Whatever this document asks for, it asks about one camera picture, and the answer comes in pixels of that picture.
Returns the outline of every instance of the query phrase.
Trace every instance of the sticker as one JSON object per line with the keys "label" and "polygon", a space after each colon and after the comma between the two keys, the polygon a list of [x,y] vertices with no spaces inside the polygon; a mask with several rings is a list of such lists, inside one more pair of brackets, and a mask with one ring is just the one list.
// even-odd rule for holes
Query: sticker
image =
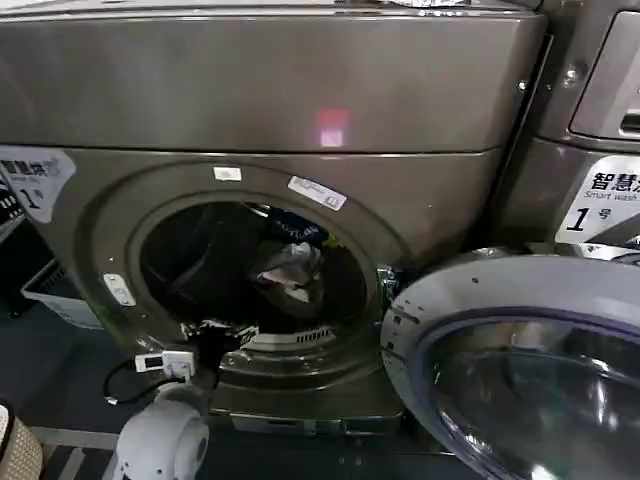
{"label": "sticker", "polygon": [[213,167],[213,175],[221,182],[242,181],[242,171],[236,167]]}
{"label": "sticker", "polygon": [[291,177],[289,188],[336,212],[340,210],[344,202],[347,201],[347,197],[344,195],[305,178]]}
{"label": "sticker", "polygon": [[615,236],[613,227],[640,214],[640,157],[613,155],[598,160],[587,173],[571,208],[556,232],[556,241],[577,243],[596,240],[624,244],[627,238]]}
{"label": "sticker", "polygon": [[0,172],[29,215],[49,223],[58,195],[76,167],[62,150],[0,147]]}

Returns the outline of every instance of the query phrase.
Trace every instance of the white basket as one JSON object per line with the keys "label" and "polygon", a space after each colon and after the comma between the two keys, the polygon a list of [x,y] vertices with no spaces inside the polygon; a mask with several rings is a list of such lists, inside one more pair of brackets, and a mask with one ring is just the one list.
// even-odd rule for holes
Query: white basket
{"label": "white basket", "polygon": [[66,272],[55,260],[29,280],[21,291],[26,298],[44,303],[71,325],[92,330],[102,329],[100,321],[87,302],[80,298]]}
{"label": "white basket", "polygon": [[38,439],[0,402],[0,480],[38,480],[42,458]]}

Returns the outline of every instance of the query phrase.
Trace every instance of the wicker basket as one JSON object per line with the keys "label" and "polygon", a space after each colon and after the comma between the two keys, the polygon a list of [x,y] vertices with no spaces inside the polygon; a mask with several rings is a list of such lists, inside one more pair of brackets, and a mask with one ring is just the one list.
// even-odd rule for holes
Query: wicker basket
{"label": "wicker basket", "polygon": [[38,480],[41,471],[40,442],[0,401],[0,480]]}

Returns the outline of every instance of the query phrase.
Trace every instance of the black cable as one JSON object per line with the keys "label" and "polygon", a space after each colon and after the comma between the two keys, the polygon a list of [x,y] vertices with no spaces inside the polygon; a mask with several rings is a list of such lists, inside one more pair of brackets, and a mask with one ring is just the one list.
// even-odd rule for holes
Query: black cable
{"label": "black cable", "polygon": [[121,372],[122,370],[130,370],[132,372],[135,372],[136,371],[135,361],[127,360],[125,362],[120,363],[119,365],[116,365],[114,368],[111,369],[111,371],[107,374],[106,378],[104,379],[104,382],[102,383],[102,395],[104,396],[104,399],[107,402],[109,402],[111,405],[135,403],[138,400],[146,397],[150,393],[153,393],[157,388],[161,387],[162,385],[167,385],[168,383],[184,383],[184,379],[182,378],[174,378],[174,377],[165,378],[164,380],[160,380],[159,382],[156,382],[150,385],[149,387],[136,393],[135,395],[132,395],[126,398],[117,398],[111,394],[110,383],[113,377],[117,373]]}

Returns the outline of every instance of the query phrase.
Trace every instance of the machine top panel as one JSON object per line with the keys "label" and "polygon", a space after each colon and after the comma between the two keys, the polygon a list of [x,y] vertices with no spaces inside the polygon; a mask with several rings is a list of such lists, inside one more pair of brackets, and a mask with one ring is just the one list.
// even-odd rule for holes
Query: machine top panel
{"label": "machine top panel", "polygon": [[508,138],[545,26],[497,3],[113,1],[0,21],[0,144],[487,151]]}
{"label": "machine top panel", "polygon": [[171,16],[176,12],[197,9],[201,14],[213,15],[332,15],[337,12],[360,14],[426,16],[427,9],[434,14],[489,15],[500,11],[526,13],[522,7],[500,0],[398,0],[382,3],[376,0],[346,4],[335,0],[4,0],[0,5],[0,21],[29,21],[32,17],[71,20],[75,15],[93,13],[122,17],[137,15],[140,11],[157,16]]}

